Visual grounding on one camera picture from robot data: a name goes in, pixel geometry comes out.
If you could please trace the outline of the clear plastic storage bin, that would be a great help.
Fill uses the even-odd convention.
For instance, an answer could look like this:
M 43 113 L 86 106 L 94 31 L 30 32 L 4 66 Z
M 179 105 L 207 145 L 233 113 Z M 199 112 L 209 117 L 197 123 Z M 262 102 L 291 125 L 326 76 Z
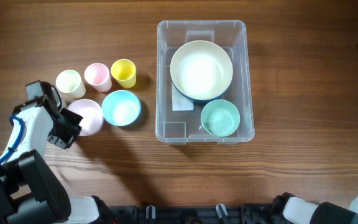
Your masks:
M 201 124 L 202 103 L 192 111 L 172 110 L 170 62 L 185 43 L 207 40 L 222 47 L 232 60 L 234 75 L 223 99 L 240 112 L 240 125 L 230 136 L 220 138 L 208 133 Z M 162 21 L 157 26 L 157 91 L 155 135 L 161 142 L 185 145 L 189 142 L 237 144 L 249 142 L 255 135 L 252 92 L 247 46 L 247 28 L 240 20 Z

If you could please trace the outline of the green bowl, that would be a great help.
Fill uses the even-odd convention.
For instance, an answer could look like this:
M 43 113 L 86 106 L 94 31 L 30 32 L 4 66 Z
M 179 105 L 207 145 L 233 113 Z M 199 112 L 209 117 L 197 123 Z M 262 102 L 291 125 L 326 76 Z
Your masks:
M 203 128 L 220 138 L 233 134 L 238 129 L 240 121 L 239 110 L 227 100 L 210 101 L 201 112 Z

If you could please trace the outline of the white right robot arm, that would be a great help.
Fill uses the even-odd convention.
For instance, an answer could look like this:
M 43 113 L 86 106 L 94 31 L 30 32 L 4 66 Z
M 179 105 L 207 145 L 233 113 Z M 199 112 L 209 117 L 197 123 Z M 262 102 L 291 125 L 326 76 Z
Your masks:
M 329 202 L 317 205 L 296 196 L 280 195 L 269 212 L 272 218 L 294 224 L 358 224 L 358 195 L 348 209 Z

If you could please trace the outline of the grey cup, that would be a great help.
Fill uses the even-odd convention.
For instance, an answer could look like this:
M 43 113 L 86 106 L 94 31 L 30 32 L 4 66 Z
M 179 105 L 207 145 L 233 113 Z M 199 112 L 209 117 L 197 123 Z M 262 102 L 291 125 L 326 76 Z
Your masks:
M 54 85 L 51 85 L 51 89 L 53 92 L 53 95 L 55 97 L 55 100 L 57 102 L 57 108 L 59 110 L 62 110 L 63 108 L 67 107 L 67 103 L 64 100 L 64 98 L 61 96 L 60 92 L 57 90 L 57 88 Z

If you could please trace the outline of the large dark blue bowl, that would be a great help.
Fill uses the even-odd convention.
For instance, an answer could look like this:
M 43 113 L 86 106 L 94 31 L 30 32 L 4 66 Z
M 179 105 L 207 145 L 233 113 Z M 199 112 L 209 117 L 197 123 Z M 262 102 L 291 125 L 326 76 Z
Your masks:
M 213 101 L 213 100 L 218 100 L 218 99 L 221 99 L 224 94 L 230 89 L 231 87 L 231 84 L 228 86 L 227 89 L 225 89 L 220 95 L 218 96 L 215 96 L 215 97 L 212 97 L 212 98 L 208 98 L 208 99 L 205 99 L 205 100 L 202 100 L 202 99 L 196 99 L 196 98 L 192 98 L 186 94 L 184 94 L 182 91 L 180 91 L 177 86 L 172 82 L 172 89 L 175 89 L 177 92 L 179 92 L 179 94 L 183 97 L 185 97 L 187 100 L 190 100 L 192 102 L 195 102 L 195 103 L 208 103 L 210 101 Z

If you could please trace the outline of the light blue bowl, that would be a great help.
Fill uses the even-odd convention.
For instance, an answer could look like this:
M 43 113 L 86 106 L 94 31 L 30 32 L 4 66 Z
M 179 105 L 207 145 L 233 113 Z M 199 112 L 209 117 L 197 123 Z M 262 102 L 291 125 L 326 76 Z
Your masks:
M 107 95 L 101 109 L 105 121 L 113 126 L 128 126 L 134 123 L 142 111 L 139 98 L 127 90 L 117 90 Z

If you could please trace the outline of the pink bowl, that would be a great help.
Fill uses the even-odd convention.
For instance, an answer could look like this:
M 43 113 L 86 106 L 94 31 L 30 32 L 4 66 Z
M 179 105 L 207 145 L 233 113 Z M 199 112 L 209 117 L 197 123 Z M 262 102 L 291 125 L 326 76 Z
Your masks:
M 67 107 L 68 110 L 80 115 L 82 127 L 79 136 L 90 136 L 99 132 L 103 126 L 103 112 L 99 104 L 93 100 L 75 100 Z

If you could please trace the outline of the large cream bowl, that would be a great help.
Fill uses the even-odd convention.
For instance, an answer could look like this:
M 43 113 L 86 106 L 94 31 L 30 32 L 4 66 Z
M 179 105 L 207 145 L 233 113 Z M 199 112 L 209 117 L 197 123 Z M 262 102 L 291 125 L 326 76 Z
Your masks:
M 184 94 L 196 99 L 220 95 L 231 84 L 232 60 L 219 45 L 194 40 L 182 45 L 170 62 L 172 82 Z

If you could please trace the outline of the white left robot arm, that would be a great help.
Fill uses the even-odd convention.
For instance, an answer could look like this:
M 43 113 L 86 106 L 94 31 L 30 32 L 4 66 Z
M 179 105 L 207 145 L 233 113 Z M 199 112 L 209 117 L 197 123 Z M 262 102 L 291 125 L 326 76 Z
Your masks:
M 71 147 L 82 116 L 65 109 L 48 82 L 32 82 L 26 91 L 28 101 L 9 118 L 13 129 L 0 157 L 0 223 L 117 223 L 99 197 L 69 197 L 44 160 L 47 143 Z

